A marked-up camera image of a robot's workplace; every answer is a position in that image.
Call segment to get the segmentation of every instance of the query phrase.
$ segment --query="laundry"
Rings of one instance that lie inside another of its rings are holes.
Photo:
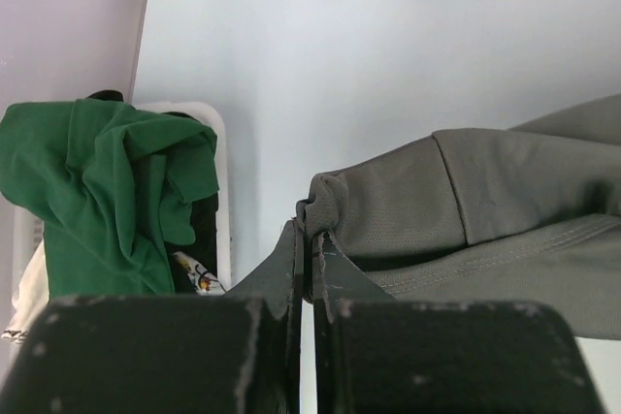
[[[48,305],[49,286],[46,271],[46,251],[41,242],[13,295],[15,314],[1,337],[13,343],[22,343],[39,313]]]
[[[224,294],[224,289],[220,282],[215,275],[205,269],[203,264],[183,252],[176,252],[173,256],[185,269],[197,294],[201,296],[220,296]]]
[[[169,264],[177,293],[195,293],[196,287],[188,277],[186,270],[175,259],[174,255],[176,252],[182,252],[192,257],[205,270],[217,275],[217,248],[215,240],[215,214],[217,208],[217,194],[193,203],[190,224],[194,229],[196,241],[188,245],[166,243]]]
[[[621,339],[620,120],[613,96],[438,131],[315,176],[298,222],[400,300],[535,301],[577,336]]]
[[[194,203],[217,192],[213,130],[121,102],[11,106],[0,191],[46,225],[49,296],[170,294],[166,244],[196,242]]]

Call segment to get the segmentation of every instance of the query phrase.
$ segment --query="white wall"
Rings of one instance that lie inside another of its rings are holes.
[[[128,95],[145,0],[0,0],[0,117],[21,101]],[[0,327],[11,316],[13,208],[0,196]],[[0,379],[9,343],[0,342]]]
[[[621,92],[620,31],[621,0],[148,0],[135,96],[221,111],[243,277],[317,172]]]

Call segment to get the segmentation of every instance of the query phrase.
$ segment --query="stitching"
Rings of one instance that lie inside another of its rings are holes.
[[[608,230],[610,228],[616,227],[619,224],[621,224],[621,222],[619,222],[619,221],[614,221],[614,222],[609,222],[608,221],[608,222],[605,222],[604,225],[602,225],[602,223],[599,223],[597,226],[595,226],[593,228],[590,228],[590,229],[588,229],[588,230],[586,230],[584,232],[581,232],[579,234],[576,234],[576,235],[574,235],[572,237],[569,237],[569,238],[563,239],[561,241],[555,242],[553,244],[547,245],[547,246],[545,246],[545,247],[543,247],[541,249],[533,248],[533,249],[531,249],[529,251],[524,252],[523,254],[518,254],[518,255],[515,255],[515,256],[510,256],[510,257],[507,257],[506,259],[503,259],[501,261],[496,261],[496,262],[492,262],[492,263],[489,263],[489,264],[482,264],[482,265],[475,266],[475,267],[461,267],[460,269],[457,269],[455,271],[451,271],[449,273],[446,273],[446,272],[430,273],[430,274],[427,274],[425,276],[416,277],[416,278],[409,279],[409,280],[404,280],[404,281],[402,281],[400,283],[393,283],[389,287],[390,288],[394,288],[395,286],[398,286],[398,285],[404,285],[406,283],[413,283],[413,282],[420,281],[420,280],[423,280],[424,278],[428,278],[428,277],[431,277],[431,276],[434,276],[434,275],[444,274],[444,276],[441,276],[440,278],[437,278],[437,279],[434,279],[434,280],[429,280],[429,281],[423,281],[422,283],[418,283],[414,287],[409,288],[407,290],[407,292],[413,291],[415,289],[421,288],[423,286],[426,286],[426,285],[429,285],[429,284],[432,284],[432,283],[437,283],[437,282],[440,282],[440,281],[445,281],[445,280],[447,280],[447,279],[449,279],[451,277],[452,278],[456,278],[457,275],[459,273],[463,272],[463,271],[477,271],[477,270],[480,270],[480,269],[484,269],[486,267],[492,267],[492,266],[500,265],[500,264],[507,264],[507,263],[510,263],[510,262],[512,262],[512,261],[514,261],[516,259],[527,257],[527,256],[532,255],[532,254],[538,254],[538,253],[541,253],[541,252],[544,252],[544,251],[549,251],[550,249],[552,249],[554,247],[557,247],[557,246],[569,245],[569,243],[572,243],[572,242],[584,241],[586,239],[589,239],[589,238],[591,238],[593,236],[598,235],[599,233],[604,232],[605,230]],[[504,254],[497,255],[497,256],[492,256],[492,257],[481,259],[481,260],[470,261],[470,262],[468,262],[468,263],[466,263],[464,265],[470,266],[470,265],[472,265],[474,263],[480,263],[480,262],[483,262],[483,261],[488,261],[490,259],[496,259],[496,258],[502,257],[503,255]]]
[[[481,262],[491,261],[491,260],[494,260],[494,259],[498,259],[499,257],[503,257],[503,256],[506,256],[506,255],[512,255],[512,254],[515,254],[517,252],[522,252],[524,250],[537,249],[537,248],[539,248],[541,246],[544,246],[545,244],[547,244],[549,242],[555,241],[555,240],[560,239],[562,237],[569,236],[572,233],[577,232],[578,230],[584,230],[584,232],[581,232],[580,234],[574,235],[575,237],[577,237],[578,235],[582,235],[582,234],[588,234],[591,231],[597,230],[598,228],[600,228],[602,226],[617,225],[619,223],[620,223],[619,220],[605,219],[605,220],[601,220],[601,221],[597,222],[594,225],[580,225],[579,227],[575,227],[574,229],[569,230],[568,232],[561,233],[561,234],[556,235],[554,237],[548,238],[548,239],[546,239],[544,241],[541,241],[541,242],[539,242],[537,244],[529,244],[527,246],[518,247],[517,249],[512,249],[510,251],[502,252],[500,254],[496,254],[496,255],[490,256],[490,257],[483,257],[483,258],[479,258],[479,259],[472,259],[472,260],[470,260],[468,262],[465,262],[464,264],[461,264],[461,267],[469,266],[469,265],[472,265],[472,264],[478,264],[478,263],[481,263]],[[425,278],[429,278],[431,276],[442,275],[443,273],[445,273],[445,272],[444,271],[435,271],[435,272],[432,272],[432,273],[427,273],[425,275],[417,276],[415,278],[409,278],[409,279],[407,279],[405,281],[400,281],[399,283],[391,283],[391,284],[383,285],[383,287],[385,287],[385,288],[392,288],[392,287],[395,287],[395,286],[402,285],[404,283],[411,283],[413,281],[421,281],[421,280],[424,280]]]
[[[466,232],[466,222],[464,221],[464,209],[462,207],[462,202],[457,195],[457,190],[455,189],[455,183],[453,181],[453,175],[448,169],[448,163],[446,162],[446,157],[444,157],[444,152],[440,146],[440,142],[436,138],[436,135],[431,135],[431,139],[436,143],[436,147],[438,148],[438,152],[440,153],[440,158],[442,160],[442,164],[444,165],[444,171],[446,172],[446,177],[448,178],[448,182],[450,184],[450,189],[453,192],[453,198],[455,198],[455,205],[457,206],[457,213],[459,214],[459,220],[462,222],[462,234],[464,235],[464,240],[466,244],[468,244],[468,234]]]
[[[464,272],[464,271],[480,271],[481,269],[486,269],[488,267],[508,264],[508,263],[514,261],[515,259],[519,259],[519,258],[522,258],[522,257],[527,257],[527,256],[529,256],[531,254],[537,254],[537,253],[540,253],[540,252],[549,251],[553,247],[556,247],[556,246],[559,246],[559,245],[567,246],[567,245],[576,244],[576,243],[585,241],[585,240],[587,240],[589,238],[592,238],[592,237],[594,237],[596,235],[599,235],[600,233],[602,233],[602,232],[604,232],[604,231],[606,231],[606,230],[608,230],[610,228],[616,227],[618,225],[619,225],[618,222],[615,223],[615,224],[612,224],[612,225],[606,225],[606,226],[600,228],[599,230],[596,230],[595,232],[593,232],[593,231],[589,232],[590,233],[589,235],[586,235],[586,236],[576,235],[576,236],[574,236],[572,238],[564,239],[562,241],[554,243],[554,244],[550,245],[549,247],[546,247],[546,248],[544,248],[542,250],[527,252],[527,253],[524,253],[522,255],[518,255],[518,256],[515,256],[515,257],[507,258],[507,259],[505,259],[503,261],[496,261],[496,262],[492,262],[490,264],[483,264],[481,266],[477,266],[477,267],[473,267],[473,268],[466,268],[466,269],[459,269],[457,271],[452,271],[450,273],[450,275],[441,276],[440,278],[436,278],[434,280],[430,280],[430,281],[426,281],[426,282],[423,282],[423,283],[419,283],[419,284],[417,284],[417,285],[415,285],[415,286],[413,286],[411,288],[408,288],[407,290],[398,291],[398,292],[395,292],[395,293],[397,293],[397,294],[410,293],[410,292],[412,292],[414,290],[423,288],[423,287],[425,287],[427,285],[432,285],[434,283],[439,283],[439,282],[443,282],[443,281],[450,281],[451,279],[459,278],[459,273]]]

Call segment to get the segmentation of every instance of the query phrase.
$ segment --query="green shirt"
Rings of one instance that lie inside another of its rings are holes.
[[[16,104],[0,122],[0,191],[45,222],[51,298],[165,294],[165,242],[191,244],[217,192],[216,136],[190,119],[85,99]]]

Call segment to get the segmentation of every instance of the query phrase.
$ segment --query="white laundry basket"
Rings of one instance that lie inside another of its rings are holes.
[[[229,221],[229,190],[224,121],[210,105],[202,102],[159,102],[135,106],[142,111],[156,113],[185,113],[201,123],[210,126],[217,135],[215,169],[217,172],[218,211],[215,214],[217,278],[225,290],[231,288],[233,267],[231,261],[231,234]],[[43,222],[28,210],[16,207],[13,254],[13,292],[18,288],[26,265],[43,238]]]

